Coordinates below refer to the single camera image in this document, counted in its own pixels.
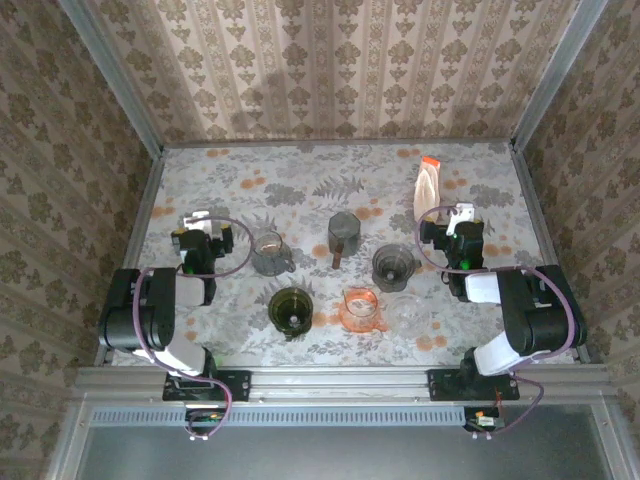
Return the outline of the orange coffee filter package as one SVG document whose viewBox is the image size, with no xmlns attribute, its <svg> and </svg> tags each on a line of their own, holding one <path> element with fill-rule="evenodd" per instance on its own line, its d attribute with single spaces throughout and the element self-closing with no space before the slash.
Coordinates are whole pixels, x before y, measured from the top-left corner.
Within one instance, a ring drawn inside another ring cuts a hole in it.
<svg viewBox="0 0 640 480">
<path fill-rule="evenodd" d="M 432 157 L 422 158 L 415 182 L 413 213 L 415 221 L 422 215 L 440 206 L 440 162 Z"/>
</svg>

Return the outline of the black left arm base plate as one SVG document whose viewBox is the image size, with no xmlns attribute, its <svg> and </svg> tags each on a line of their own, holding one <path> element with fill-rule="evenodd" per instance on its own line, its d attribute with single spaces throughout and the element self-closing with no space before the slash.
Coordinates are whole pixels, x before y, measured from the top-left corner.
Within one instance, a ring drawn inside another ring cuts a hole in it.
<svg viewBox="0 0 640 480">
<path fill-rule="evenodd" d="M 218 370 L 216 379 L 224 383 L 234 401 L 248 402 L 251 389 L 250 370 Z M 223 401 L 225 394 L 217 385 L 196 382 L 168 374 L 165 378 L 162 399 L 164 401 L 204 402 Z"/>
</svg>

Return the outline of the small black controller board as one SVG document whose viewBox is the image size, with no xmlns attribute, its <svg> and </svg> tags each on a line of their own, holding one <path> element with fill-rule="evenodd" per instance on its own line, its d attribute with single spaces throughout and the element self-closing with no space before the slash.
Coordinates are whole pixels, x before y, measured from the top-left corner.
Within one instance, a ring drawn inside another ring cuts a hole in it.
<svg viewBox="0 0 640 480">
<path fill-rule="evenodd" d="M 222 408 L 188 409 L 185 412 L 185 428 L 196 435 L 204 435 L 214 430 L 224 419 Z"/>
<path fill-rule="evenodd" d="M 505 423 L 498 407 L 464 408 L 463 428 L 471 433 L 493 432 L 503 428 Z"/>
</svg>

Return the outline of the green plastic coffee dripper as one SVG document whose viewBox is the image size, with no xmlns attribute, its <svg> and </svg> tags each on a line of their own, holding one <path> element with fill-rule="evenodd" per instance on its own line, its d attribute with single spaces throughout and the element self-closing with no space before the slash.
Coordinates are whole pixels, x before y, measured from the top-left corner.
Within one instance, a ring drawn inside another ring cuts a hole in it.
<svg viewBox="0 0 640 480">
<path fill-rule="evenodd" d="M 285 340 L 292 341 L 306 334 L 312 327 L 311 296 L 297 287 L 281 289 L 269 301 L 268 316 Z"/>
</svg>

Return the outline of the aluminium frame bar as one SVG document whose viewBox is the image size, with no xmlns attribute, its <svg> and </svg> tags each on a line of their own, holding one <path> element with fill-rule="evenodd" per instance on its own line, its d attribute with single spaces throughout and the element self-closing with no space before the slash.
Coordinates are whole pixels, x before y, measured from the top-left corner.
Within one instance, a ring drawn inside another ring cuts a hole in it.
<svg viewBox="0 0 640 480">
<path fill-rule="evenodd" d="M 619 405 L 602 398 L 591 410 L 611 479 L 636 480 L 635 450 Z"/>
<path fill-rule="evenodd" d="M 93 407 L 85 400 L 68 408 L 45 480 L 76 480 L 91 428 Z"/>
</svg>

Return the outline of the aluminium table side rail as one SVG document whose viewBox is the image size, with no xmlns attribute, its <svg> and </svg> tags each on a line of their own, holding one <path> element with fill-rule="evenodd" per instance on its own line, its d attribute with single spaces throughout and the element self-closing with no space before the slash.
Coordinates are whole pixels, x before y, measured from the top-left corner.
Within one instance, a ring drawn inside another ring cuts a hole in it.
<svg viewBox="0 0 640 480">
<path fill-rule="evenodd" d="M 535 243 L 537 245 L 536 253 L 529 253 L 526 260 L 518 260 L 517 256 L 514 256 L 516 264 L 526 266 L 545 264 L 559 265 L 559 259 L 524 154 L 518 151 L 511 142 L 508 142 L 506 146 L 508 147 L 512 166 L 517 178 L 519 202 L 523 204 L 526 209 L 526 217 L 528 218 L 527 228 L 535 237 Z"/>
<path fill-rule="evenodd" d="M 149 176 L 121 264 L 122 268 L 135 268 L 138 265 L 155 199 L 160 187 L 164 166 L 165 158 L 160 158 L 153 163 L 149 171 Z"/>
</svg>

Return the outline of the floral patterned tablecloth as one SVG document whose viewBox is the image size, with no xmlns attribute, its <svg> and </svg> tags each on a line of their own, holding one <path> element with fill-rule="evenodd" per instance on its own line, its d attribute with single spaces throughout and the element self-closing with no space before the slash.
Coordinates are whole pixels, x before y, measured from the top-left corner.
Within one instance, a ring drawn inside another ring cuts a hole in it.
<svg viewBox="0 0 640 480">
<path fill-rule="evenodd" d="M 345 290 L 372 287 L 378 248 L 414 247 L 414 183 L 424 156 L 441 164 L 444 204 L 475 206 L 485 224 L 487 266 L 518 265 L 514 256 L 526 260 L 536 253 L 505 143 L 235 147 L 166 152 L 139 264 L 176 266 L 171 232 L 186 214 L 209 210 L 237 220 L 235 248 L 216 264 L 221 278 L 212 304 L 178 308 L 176 333 L 210 349 L 220 366 L 455 365 L 468 348 L 501 331 L 501 311 L 453 298 L 441 279 L 445 258 L 431 247 L 415 251 L 421 266 L 398 294 L 427 301 L 423 334 L 405 338 L 389 328 L 353 333 L 339 316 Z M 343 211 L 361 222 L 360 246 L 334 270 L 328 224 Z M 266 277 L 254 269 L 254 242 L 268 231 L 290 247 L 295 272 Z M 311 329 L 292 341 L 268 316 L 271 297 L 288 287 L 306 291 L 313 302 Z M 379 294 L 383 319 L 398 295 Z"/>
</svg>

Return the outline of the aluminium corner post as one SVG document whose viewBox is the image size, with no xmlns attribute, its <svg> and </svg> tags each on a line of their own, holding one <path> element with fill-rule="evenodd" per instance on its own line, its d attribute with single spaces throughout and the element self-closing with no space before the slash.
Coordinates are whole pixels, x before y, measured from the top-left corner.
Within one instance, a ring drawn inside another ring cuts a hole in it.
<svg viewBox="0 0 640 480">
<path fill-rule="evenodd" d="M 82 42 L 99 68 L 119 105 L 125 112 L 151 160 L 157 162 L 162 156 L 163 141 L 160 139 L 147 112 L 143 97 L 136 92 L 134 82 L 118 58 L 117 49 L 106 35 L 106 30 L 90 11 L 85 0 L 58 0 Z"/>
<path fill-rule="evenodd" d="M 522 152 L 558 93 L 609 0 L 580 0 L 511 138 Z"/>
</svg>

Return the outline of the dark grey dripper with handle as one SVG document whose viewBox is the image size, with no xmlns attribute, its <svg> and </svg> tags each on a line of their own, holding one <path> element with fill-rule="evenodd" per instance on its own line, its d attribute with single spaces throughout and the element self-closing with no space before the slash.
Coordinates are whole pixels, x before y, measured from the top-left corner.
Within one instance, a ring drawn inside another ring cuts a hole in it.
<svg viewBox="0 0 640 480">
<path fill-rule="evenodd" d="M 361 222 L 347 211 L 333 215 L 328 224 L 328 246 L 332 254 L 332 268 L 340 268 L 341 260 L 352 257 L 360 246 Z"/>
</svg>

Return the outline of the grey plastic coffee dripper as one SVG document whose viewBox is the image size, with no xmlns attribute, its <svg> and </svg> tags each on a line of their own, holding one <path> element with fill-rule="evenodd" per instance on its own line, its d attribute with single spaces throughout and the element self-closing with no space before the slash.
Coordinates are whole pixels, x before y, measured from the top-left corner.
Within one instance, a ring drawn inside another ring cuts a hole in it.
<svg viewBox="0 0 640 480">
<path fill-rule="evenodd" d="M 407 247 L 387 244 L 373 255 L 372 280 L 383 292 L 401 292 L 420 266 L 421 262 Z"/>
</svg>

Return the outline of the grey metal panel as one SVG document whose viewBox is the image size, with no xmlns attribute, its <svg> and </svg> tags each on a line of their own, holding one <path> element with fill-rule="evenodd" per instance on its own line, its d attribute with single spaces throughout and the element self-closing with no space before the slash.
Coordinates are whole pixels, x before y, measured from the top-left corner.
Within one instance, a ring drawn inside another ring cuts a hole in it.
<svg viewBox="0 0 640 480">
<path fill-rule="evenodd" d="M 491 440 L 435 427 L 96 428 L 78 480 L 612 480 L 589 433 Z"/>
</svg>

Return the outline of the long aluminium mounting rail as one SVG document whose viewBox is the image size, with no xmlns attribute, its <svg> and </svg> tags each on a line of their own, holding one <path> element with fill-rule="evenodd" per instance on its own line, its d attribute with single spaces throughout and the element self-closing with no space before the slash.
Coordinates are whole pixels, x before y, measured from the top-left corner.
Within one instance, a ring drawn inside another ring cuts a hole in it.
<svg viewBox="0 0 640 480">
<path fill-rule="evenodd" d="M 249 400 L 264 406 L 425 405 L 426 367 L 252 367 Z M 541 384 L 544 404 L 595 404 L 616 389 L 602 365 L 537 364 L 518 374 Z M 82 368 L 74 395 L 87 401 L 158 403 L 165 374 L 155 367 Z"/>
</svg>

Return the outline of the orange glass pitcher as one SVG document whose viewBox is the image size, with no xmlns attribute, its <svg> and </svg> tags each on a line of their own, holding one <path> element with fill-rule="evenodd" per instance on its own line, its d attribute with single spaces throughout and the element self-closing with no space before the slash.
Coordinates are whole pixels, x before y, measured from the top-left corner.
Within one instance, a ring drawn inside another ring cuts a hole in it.
<svg viewBox="0 0 640 480">
<path fill-rule="evenodd" d="M 354 287 L 345 290 L 339 316 L 343 327 L 353 333 L 388 330 L 382 318 L 378 297 L 369 288 Z"/>
</svg>

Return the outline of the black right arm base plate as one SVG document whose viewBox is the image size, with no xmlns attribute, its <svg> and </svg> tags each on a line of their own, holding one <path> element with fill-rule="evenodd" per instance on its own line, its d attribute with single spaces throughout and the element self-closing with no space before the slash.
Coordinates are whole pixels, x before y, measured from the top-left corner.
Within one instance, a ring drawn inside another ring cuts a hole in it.
<svg viewBox="0 0 640 480">
<path fill-rule="evenodd" d="M 426 372 L 432 401 L 507 401 L 520 399 L 518 384 L 509 375 L 475 376 L 465 379 L 459 369 L 431 369 Z"/>
</svg>

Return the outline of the clear plastic coffee dripper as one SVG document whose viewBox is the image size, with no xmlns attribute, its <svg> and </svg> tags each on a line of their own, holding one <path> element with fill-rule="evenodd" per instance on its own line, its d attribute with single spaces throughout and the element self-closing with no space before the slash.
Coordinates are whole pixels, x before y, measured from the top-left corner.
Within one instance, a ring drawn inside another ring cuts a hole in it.
<svg viewBox="0 0 640 480">
<path fill-rule="evenodd" d="M 427 301 L 413 294 L 395 296 L 386 306 L 384 314 L 389 330 L 405 338 L 423 334 L 429 318 Z"/>
</svg>

